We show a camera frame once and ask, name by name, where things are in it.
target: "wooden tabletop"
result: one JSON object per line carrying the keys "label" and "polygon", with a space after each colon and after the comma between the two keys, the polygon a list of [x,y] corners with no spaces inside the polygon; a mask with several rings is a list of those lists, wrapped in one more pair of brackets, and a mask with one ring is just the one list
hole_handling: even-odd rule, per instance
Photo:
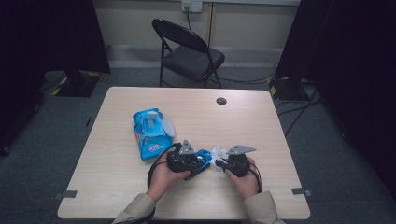
{"label": "wooden tabletop", "polygon": [[[226,105],[217,104],[223,97]],[[262,174],[283,219],[305,219],[310,211],[267,91],[113,87],[107,92],[67,190],[60,218],[115,218],[139,193],[147,191],[151,161],[141,161],[133,114],[159,108],[172,121],[174,142],[188,139],[195,150],[255,147],[247,155]],[[210,168],[190,181],[180,180],[160,199],[154,219],[248,219],[228,178]]]}

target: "hand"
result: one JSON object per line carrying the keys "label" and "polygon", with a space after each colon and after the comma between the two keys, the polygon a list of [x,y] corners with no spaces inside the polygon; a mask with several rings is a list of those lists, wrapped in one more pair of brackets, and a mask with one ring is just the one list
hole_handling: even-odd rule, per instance
{"label": "hand", "polygon": [[[251,159],[250,157],[247,158],[251,164],[256,164],[253,159]],[[250,169],[256,170],[256,168],[251,164],[250,164]],[[251,173],[251,171],[249,171],[247,175],[243,177],[238,177],[234,175],[228,169],[225,171],[225,173],[233,181],[233,183],[236,186],[236,189],[238,190],[239,194],[242,196],[244,200],[257,194],[257,191],[259,190],[259,183],[257,182],[256,176],[253,173]]]}
{"label": "hand", "polygon": [[168,191],[172,186],[179,180],[187,177],[190,174],[190,171],[185,171],[181,173],[174,173],[168,168],[168,164],[166,163],[166,157],[169,151],[164,153],[161,158],[158,160],[157,167],[154,169],[154,172],[151,177],[151,183],[146,194],[152,198],[155,202],[158,202],[161,197]]}

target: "gray carpet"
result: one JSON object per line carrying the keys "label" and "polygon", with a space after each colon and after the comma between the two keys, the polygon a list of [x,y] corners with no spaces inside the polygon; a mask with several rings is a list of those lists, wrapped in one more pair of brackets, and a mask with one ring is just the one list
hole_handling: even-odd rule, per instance
{"label": "gray carpet", "polygon": [[[252,80],[273,72],[272,68],[225,67],[220,68],[219,75]],[[108,88],[155,87],[158,74],[159,68],[114,68],[111,76],[99,79],[90,98],[54,97],[51,93],[56,86],[43,91],[39,110],[10,145],[10,155],[0,158],[0,223],[111,223],[59,219],[60,201],[52,197],[67,188]],[[61,75],[47,73],[44,87]],[[170,73],[166,78],[178,87],[202,87]],[[222,80],[222,84],[225,89],[268,90],[263,83]],[[308,94],[314,92],[314,84],[304,86]],[[209,88],[216,85],[209,83]],[[281,103],[274,101],[278,113],[303,106]],[[284,131],[298,114],[294,111],[279,116]],[[342,134],[337,119],[322,102],[309,106],[290,129],[287,141],[297,172],[303,187],[314,195],[307,197],[311,217],[285,220],[287,223],[396,223],[395,202],[371,166]]]}

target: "chair backrest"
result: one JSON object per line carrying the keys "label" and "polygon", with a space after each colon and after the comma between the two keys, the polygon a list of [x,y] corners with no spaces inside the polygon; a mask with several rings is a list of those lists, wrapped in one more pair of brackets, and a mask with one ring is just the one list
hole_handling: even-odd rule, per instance
{"label": "chair backrest", "polygon": [[164,43],[166,38],[189,49],[209,52],[206,42],[192,30],[163,19],[154,19],[152,27]]}

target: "blue packaging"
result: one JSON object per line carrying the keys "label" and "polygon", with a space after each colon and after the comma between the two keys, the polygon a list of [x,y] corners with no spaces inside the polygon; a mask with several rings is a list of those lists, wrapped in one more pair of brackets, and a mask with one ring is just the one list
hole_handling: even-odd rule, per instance
{"label": "blue packaging", "polygon": [[140,158],[146,161],[158,157],[173,144],[173,126],[158,108],[134,114],[134,134],[139,145]]}

